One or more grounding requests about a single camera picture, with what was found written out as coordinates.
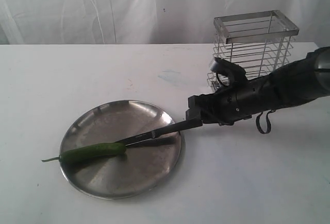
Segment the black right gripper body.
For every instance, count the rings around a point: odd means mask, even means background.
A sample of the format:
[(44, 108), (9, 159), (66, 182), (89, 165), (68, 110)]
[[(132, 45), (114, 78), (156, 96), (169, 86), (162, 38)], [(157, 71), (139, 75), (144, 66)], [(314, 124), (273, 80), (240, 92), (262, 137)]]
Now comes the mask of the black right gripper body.
[(200, 119), (204, 124), (232, 126), (235, 122), (252, 118), (252, 85), (235, 83), (223, 87), (211, 94), (200, 95)]

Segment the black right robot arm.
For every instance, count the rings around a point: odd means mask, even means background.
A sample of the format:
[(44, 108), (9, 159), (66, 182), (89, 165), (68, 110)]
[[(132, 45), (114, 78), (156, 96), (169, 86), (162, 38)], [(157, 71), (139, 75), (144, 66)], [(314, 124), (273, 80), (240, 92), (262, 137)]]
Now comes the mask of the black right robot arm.
[(244, 68), (221, 58), (214, 58), (211, 70), (228, 77), (229, 85), (211, 94), (189, 97), (186, 119), (233, 125), (257, 113), (301, 106), (329, 96), (329, 47), (251, 80)]

